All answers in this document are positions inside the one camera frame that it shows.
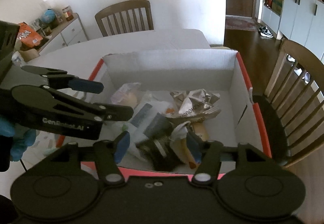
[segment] chair seat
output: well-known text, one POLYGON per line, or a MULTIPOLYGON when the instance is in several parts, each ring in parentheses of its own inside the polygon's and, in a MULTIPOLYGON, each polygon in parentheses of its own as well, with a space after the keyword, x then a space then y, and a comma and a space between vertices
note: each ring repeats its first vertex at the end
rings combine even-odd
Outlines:
POLYGON ((281 120, 264 95, 253 95, 253 101, 259 104, 268 134, 272 158, 277 164, 285 165, 288 162, 288 144, 281 120))

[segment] wooden chair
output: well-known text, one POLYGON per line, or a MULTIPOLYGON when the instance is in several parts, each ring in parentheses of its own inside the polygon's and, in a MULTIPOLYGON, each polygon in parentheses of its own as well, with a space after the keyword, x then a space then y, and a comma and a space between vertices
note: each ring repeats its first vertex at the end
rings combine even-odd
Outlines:
POLYGON ((318 98, 321 91, 324 65, 304 46, 284 40, 264 95, 253 96, 278 164, 289 167, 324 145, 324 100, 318 98), (295 59, 294 64, 287 61, 287 55, 295 59), (299 76, 294 72, 297 64, 303 67, 299 76), (306 72, 311 75, 307 85, 302 80, 306 72))
POLYGON ((133 18, 133 22, 134 22, 134 26, 135 26, 134 31, 140 31, 135 10, 138 10, 138 13, 139 13, 140 23, 141 23, 141 27, 142 27, 141 30, 142 31, 146 30, 141 8, 145 8, 145 11, 146 11, 148 30, 153 30, 154 28, 153 28, 153 20, 152 20, 150 2, 148 0, 129 0, 129 1, 121 2, 118 4, 111 5, 109 7, 106 7, 103 10, 99 11, 95 15, 95 19, 97 21, 97 24, 99 26, 99 29, 100 29, 103 37, 108 36, 108 33, 107 33, 105 26, 103 24, 103 21, 102 21, 102 19, 104 19, 104 18, 107 18, 111 34, 115 35, 115 31, 114 31, 113 25, 109 19, 109 16, 113 17, 113 20, 115 23, 114 27, 118 34, 121 33, 120 32, 121 28, 123 29, 124 33, 133 32, 133 25, 132 25, 131 17, 129 15, 130 10, 132 13, 132 18, 133 18), (119 14, 119 17, 120 17, 121 26, 118 23, 118 20, 117 20, 118 15, 117 14, 119 14), (127 22, 128 22, 128 28, 126 28, 125 20, 127 20, 127 22))

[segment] black cable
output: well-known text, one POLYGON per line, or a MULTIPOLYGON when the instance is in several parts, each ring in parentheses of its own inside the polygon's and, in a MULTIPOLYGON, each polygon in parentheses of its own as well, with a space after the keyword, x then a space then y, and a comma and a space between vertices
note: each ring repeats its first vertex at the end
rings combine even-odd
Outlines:
POLYGON ((25 167, 24 165, 24 162, 22 161, 22 159, 20 160, 21 164, 22 164, 22 167, 25 169, 25 171, 27 172, 27 168, 25 167))

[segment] orange snack bag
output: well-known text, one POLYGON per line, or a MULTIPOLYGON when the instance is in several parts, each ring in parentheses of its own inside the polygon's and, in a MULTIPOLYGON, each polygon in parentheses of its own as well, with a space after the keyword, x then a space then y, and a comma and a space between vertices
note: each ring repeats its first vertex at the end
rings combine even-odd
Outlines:
POLYGON ((34 31, 25 22, 19 23, 19 25, 20 29, 18 33, 18 38, 21 40, 22 43, 24 43, 30 48, 40 45, 41 41, 43 40, 43 37, 41 35, 34 31))

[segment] crumpled wrapper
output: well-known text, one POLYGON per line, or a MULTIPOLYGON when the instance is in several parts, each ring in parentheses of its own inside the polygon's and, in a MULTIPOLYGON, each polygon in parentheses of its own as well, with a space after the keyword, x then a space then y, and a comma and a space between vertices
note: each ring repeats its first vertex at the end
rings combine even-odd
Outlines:
POLYGON ((206 119, 215 118, 221 109, 214 104, 220 99, 219 94, 214 94, 205 89, 186 92, 171 92, 178 112, 167 115, 169 120, 179 125, 186 121, 203 122, 206 119))

